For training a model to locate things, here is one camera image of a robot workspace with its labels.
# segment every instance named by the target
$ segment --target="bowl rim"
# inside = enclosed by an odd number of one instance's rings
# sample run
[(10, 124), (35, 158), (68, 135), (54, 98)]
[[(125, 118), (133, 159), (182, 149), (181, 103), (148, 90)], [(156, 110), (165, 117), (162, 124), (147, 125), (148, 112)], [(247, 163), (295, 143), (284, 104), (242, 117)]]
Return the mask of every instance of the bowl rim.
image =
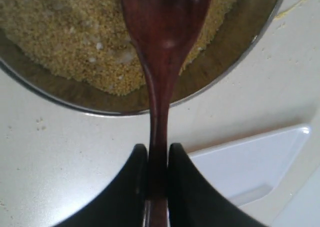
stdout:
[[(178, 106), (180, 104), (183, 104), (183, 103), (193, 99), (194, 97), (199, 96), (200, 94), (206, 92), (212, 86), (214, 86), (219, 81), (221, 81), (224, 77), (226, 77), (231, 71), (233, 71), (238, 66), (238, 64), (249, 55), (249, 53), (256, 46), (258, 41), (264, 36), (264, 34), (266, 33), (267, 29), (269, 28), (269, 26), (273, 22), (275, 16), (278, 14), (278, 11), (279, 11), (283, 1), (284, 0), (277, 0), (276, 1), (276, 4), (275, 4), (271, 14), (269, 15), (266, 23), (262, 27), (262, 29), (259, 32), (259, 34), (254, 37), (253, 41), (251, 42), (251, 45), (241, 54), (241, 56), (230, 67), (228, 67), (227, 70), (225, 70), (222, 74), (220, 74), (212, 82), (210, 82), (209, 84), (207, 84), (203, 88), (199, 89), (198, 91), (196, 91), (196, 92), (194, 92), (194, 93), (192, 93), (192, 94), (190, 94), (190, 95), (188, 95), (188, 96), (186, 96), (186, 97), (184, 97), (182, 99), (179, 99), (179, 100), (171, 103), (170, 104), (170, 108)], [(34, 85), (33, 83), (27, 81), (23, 76), (18, 74), (1, 57), (0, 57), (0, 69), (3, 70), (3, 72), (5, 72), (9, 77), (14, 79), (20, 85), (25, 87), (30, 92), (36, 94), (37, 96), (39, 96), (39, 97), (41, 97), (41, 98), (43, 98), (43, 99), (45, 99), (45, 100), (47, 100), (47, 101), (49, 101), (51, 103), (54, 103), (54, 104), (56, 104), (58, 106), (62, 106), (62, 107), (65, 107), (67, 109), (70, 109), (70, 110), (81, 112), (81, 113), (84, 113), (86, 115), (99, 116), (99, 117), (128, 117), (128, 116), (145, 115), (145, 114), (148, 114), (149, 111), (150, 111), (149, 109), (145, 109), (145, 110), (140, 110), (140, 111), (115, 112), (115, 111), (102, 111), (102, 110), (87, 108), (87, 107), (84, 107), (84, 106), (80, 106), (80, 105), (73, 104), (71, 102), (65, 101), (65, 100), (63, 100), (61, 98), (55, 97), (54, 95), (42, 90), (41, 88), (39, 88), (36, 85)]]

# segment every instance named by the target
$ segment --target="metal bowl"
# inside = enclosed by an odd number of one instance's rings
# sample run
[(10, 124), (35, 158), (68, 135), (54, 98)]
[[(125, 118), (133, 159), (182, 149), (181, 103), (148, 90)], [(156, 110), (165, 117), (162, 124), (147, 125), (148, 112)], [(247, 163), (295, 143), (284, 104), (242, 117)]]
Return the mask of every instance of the metal bowl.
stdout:
[[(172, 104), (177, 105), (211, 88), (240, 62), (264, 34), (282, 0), (238, 0), (212, 43), (182, 73)], [(115, 96), (86, 83), (54, 76), (34, 64), (0, 31), (0, 67), (20, 84), (55, 104), (90, 114), (140, 115), (148, 112), (146, 86)]]

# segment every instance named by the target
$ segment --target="grain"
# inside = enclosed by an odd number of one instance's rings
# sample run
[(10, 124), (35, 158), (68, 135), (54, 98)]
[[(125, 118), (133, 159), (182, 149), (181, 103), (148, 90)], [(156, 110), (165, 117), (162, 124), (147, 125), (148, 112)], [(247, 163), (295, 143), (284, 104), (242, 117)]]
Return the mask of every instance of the grain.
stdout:
[[(182, 70), (212, 41), (237, 0), (212, 0)], [(145, 84), (120, 0), (0, 0), (0, 28), (53, 75), (126, 95)]]

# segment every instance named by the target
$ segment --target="dark wooden spoon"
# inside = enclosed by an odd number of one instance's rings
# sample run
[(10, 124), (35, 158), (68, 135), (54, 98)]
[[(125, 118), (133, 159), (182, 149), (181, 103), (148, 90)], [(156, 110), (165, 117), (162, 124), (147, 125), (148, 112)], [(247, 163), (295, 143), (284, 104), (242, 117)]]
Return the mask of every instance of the dark wooden spoon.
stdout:
[(150, 105), (145, 226), (167, 226), (167, 123), (179, 71), (197, 40), (211, 0), (121, 0), (143, 67)]

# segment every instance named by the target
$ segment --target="white plastic tray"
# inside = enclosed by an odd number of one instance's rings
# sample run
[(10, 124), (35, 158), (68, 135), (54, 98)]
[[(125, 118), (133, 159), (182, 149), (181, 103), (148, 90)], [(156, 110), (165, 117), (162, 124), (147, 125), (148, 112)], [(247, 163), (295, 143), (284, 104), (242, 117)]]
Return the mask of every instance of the white plastic tray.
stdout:
[(307, 124), (259, 134), (189, 154), (223, 196), (242, 206), (268, 195), (287, 173), (311, 134)]

